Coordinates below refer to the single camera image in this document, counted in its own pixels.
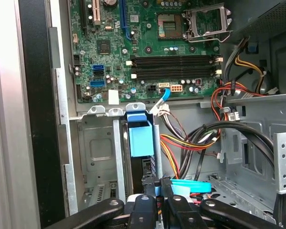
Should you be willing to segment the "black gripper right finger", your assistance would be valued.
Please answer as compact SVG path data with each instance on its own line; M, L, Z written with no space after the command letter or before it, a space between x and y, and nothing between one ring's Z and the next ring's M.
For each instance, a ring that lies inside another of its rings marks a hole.
M167 229L276 229L278 226L217 199L199 206L175 195L168 177L160 179L163 225Z

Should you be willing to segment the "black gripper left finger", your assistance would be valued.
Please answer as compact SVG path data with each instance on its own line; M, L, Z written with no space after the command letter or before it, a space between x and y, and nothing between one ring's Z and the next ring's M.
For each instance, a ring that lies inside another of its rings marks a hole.
M143 193L131 195L126 203L105 199L69 216L49 229L154 229L158 220L155 183L158 178L142 178Z

